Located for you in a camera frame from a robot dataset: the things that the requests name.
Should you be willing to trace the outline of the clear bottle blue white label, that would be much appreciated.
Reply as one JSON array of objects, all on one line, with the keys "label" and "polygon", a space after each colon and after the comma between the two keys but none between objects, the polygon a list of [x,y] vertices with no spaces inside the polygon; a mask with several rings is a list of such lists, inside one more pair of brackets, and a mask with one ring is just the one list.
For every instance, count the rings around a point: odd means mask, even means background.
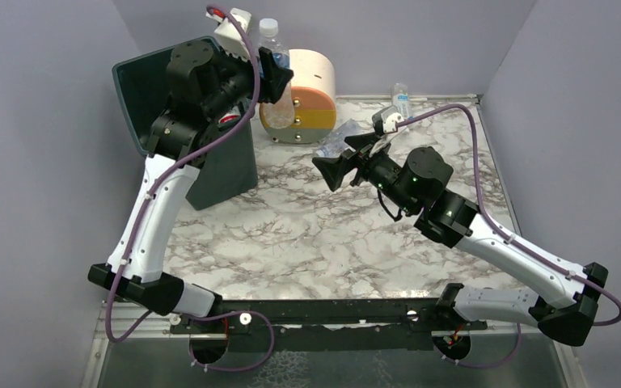
[{"label": "clear bottle blue white label", "polygon": [[410,96],[405,84],[397,82],[391,87],[391,100],[404,119],[412,118]]}]

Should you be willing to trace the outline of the red label bottle red cap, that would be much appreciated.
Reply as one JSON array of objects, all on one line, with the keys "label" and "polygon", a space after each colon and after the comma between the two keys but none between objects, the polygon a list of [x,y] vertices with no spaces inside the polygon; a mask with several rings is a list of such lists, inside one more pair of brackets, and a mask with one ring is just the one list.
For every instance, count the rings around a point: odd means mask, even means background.
[{"label": "red label bottle red cap", "polygon": [[223,115],[219,121],[219,125],[235,124],[241,119],[241,114],[238,111],[230,111]]}]

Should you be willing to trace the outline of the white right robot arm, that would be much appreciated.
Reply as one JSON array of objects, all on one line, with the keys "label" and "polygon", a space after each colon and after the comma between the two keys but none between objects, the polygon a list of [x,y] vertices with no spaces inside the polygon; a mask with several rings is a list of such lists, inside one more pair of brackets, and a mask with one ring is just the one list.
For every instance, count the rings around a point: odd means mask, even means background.
[{"label": "white right robot arm", "polygon": [[521,323],[562,344],[585,343],[598,312],[596,288],[605,284],[606,268],[571,264],[500,223],[487,221],[476,203],[447,189],[454,170],[431,146],[411,150],[399,165],[387,148],[372,151],[377,138],[371,133],[349,136],[347,141],[349,148],[339,156],[312,159],[331,191],[354,171],[353,186],[371,183],[380,199],[398,206],[395,220],[414,217],[415,228],[429,240],[483,259],[524,285],[503,290],[449,284],[437,301],[439,314],[455,323]]}]

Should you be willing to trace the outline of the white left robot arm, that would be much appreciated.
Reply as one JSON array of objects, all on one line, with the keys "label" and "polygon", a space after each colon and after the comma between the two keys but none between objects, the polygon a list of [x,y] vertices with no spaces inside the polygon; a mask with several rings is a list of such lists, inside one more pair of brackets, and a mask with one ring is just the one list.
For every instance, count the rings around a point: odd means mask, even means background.
[{"label": "white left robot arm", "polygon": [[275,102],[293,73],[268,48],[236,57],[209,37],[116,66],[134,141],[146,156],[142,185],[120,241],[88,280],[156,314],[206,317],[219,294],[166,273],[163,260],[184,200],[204,209],[255,180],[249,120]]}]

